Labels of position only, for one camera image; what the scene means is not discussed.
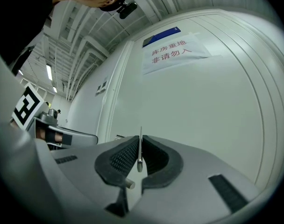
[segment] black rubber strip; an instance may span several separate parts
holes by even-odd
[[[47,143],[56,143],[55,135],[56,135],[56,132],[54,130],[46,129],[45,130],[45,141]]]
[[[247,205],[247,200],[223,175],[212,176],[208,179],[232,213]]]
[[[184,161],[177,151],[147,135],[143,135],[142,152],[148,173],[148,176],[142,180],[142,193],[145,189],[168,186],[184,167]]]
[[[126,200],[126,194],[124,193],[125,189],[120,189],[117,201],[106,207],[106,210],[124,217],[128,213],[128,201]]]
[[[77,156],[71,155],[71,156],[55,159],[55,161],[56,161],[57,164],[61,164],[61,163],[73,161],[75,159],[77,159]]]
[[[71,145],[72,142],[72,135],[69,134],[62,134],[62,144]]]

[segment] fluorescent light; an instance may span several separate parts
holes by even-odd
[[[48,72],[48,77],[50,80],[53,80],[53,77],[52,77],[52,69],[51,69],[51,66],[47,65],[47,72]]]

